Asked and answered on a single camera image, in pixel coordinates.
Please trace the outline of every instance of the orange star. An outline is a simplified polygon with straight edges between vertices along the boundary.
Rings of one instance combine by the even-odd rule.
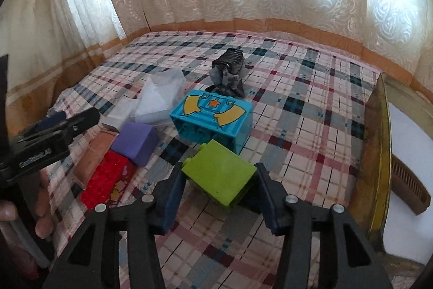
[[[211,99],[211,100],[209,101],[208,106],[209,106],[209,107],[214,107],[214,108],[216,108],[216,106],[218,106],[220,103],[221,103],[221,102],[219,102],[218,99]]]

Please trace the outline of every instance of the purple foam block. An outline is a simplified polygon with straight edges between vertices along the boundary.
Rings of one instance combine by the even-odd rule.
[[[126,123],[111,150],[144,167],[158,144],[159,138],[152,125]]]

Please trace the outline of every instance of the brown comb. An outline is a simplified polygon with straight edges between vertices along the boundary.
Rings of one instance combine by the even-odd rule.
[[[416,175],[400,159],[391,158],[391,189],[416,214],[430,206],[430,195]]]

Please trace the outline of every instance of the finger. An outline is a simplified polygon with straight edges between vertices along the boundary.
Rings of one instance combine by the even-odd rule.
[[[36,223],[35,232],[36,235],[41,239],[45,239],[48,235],[53,232],[53,219],[51,213],[47,212],[43,217],[41,217]]]
[[[50,183],[49,179],[48,179],[48,173],[46,172],[45,169],[41,169],[41,186],[44,189],[48,189],[48,184]]]
[[[47,213],[50,207],[50,198],[48,195],[48,191],[42,188],[39,188],[38,200],[35,204],[35,213],[42,217],[45,213]]]
[[[18,218],[18,210],[12,202],[0,200],[0,221],[12,222]]]

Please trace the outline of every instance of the plaid bedspread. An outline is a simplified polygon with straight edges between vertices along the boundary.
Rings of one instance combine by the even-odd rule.
[[[347,205],[356,180],[364,131],[364,102],[380,71],[355,59],[303,45],[245,34],[162,32],[140,37],[65,90],[54,105],[69,116],[90,106],[108,114],[121,96],[136,97],[148,75],[181,68],[188,90],[211,84],[212,60],[227,48],[244,52],[246,99],[254,105],[253,129],[241,152],[263,162],[288,193],[329,207]],[[71,171],[94,127],[76,138],[71,155],[47,168],[61,252],[84,219],[74,199]],[[121,200],[133,202],[169,176],[173,165],[198,151],[172,126],[159,128],[160,144],[137,171]],[[275,280],[282,237],[272,236],[263,217],[244,208],[226,211],[189,183],[176,223],[157,237],[167,288],[269,288]],[[317,281],[319,239],[312,240],[310,282]],[[129,288],[126,234],[120,243],[122,288]]]

